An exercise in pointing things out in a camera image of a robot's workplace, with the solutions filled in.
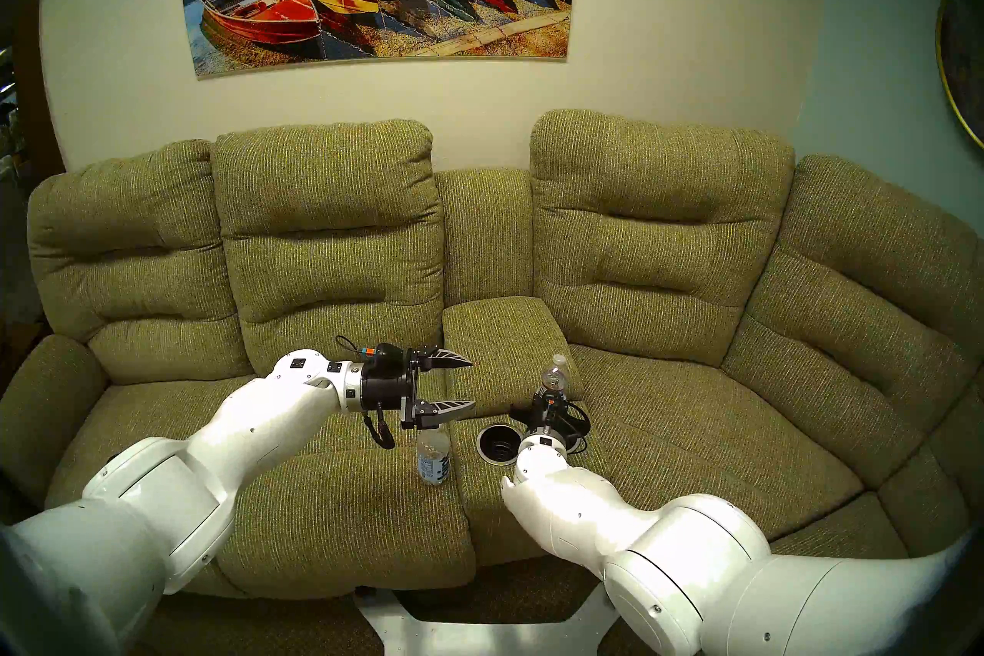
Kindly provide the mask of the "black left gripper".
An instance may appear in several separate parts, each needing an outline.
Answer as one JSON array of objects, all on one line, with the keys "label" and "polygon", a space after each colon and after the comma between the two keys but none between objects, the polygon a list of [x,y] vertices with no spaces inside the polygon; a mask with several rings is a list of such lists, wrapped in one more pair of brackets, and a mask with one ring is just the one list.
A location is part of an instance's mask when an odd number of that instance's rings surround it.
[{"label": "black left gripper", "polygon": [[474,363],[439,347],[402,349],[390,343],[360,349],[360,408],[371,432],[389,432],[386,410],[399,412],[404,430],[436,430],[473,412],[473,400],[427,401],[417,393],[421,372],[470,368]]}]

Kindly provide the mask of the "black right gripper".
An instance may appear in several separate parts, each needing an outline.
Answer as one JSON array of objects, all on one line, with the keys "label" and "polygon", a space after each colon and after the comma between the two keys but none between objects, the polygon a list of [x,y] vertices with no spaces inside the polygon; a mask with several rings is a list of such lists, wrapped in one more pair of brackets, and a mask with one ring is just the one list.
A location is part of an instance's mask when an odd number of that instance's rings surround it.
[{"label": "black right gripper", "polygon": [[529,404],[512,405],[512,419],[522,423],[528,433],[543,429],[563,445],[572,445],[573,425],[567,408],[563,391],[537,391]]}]

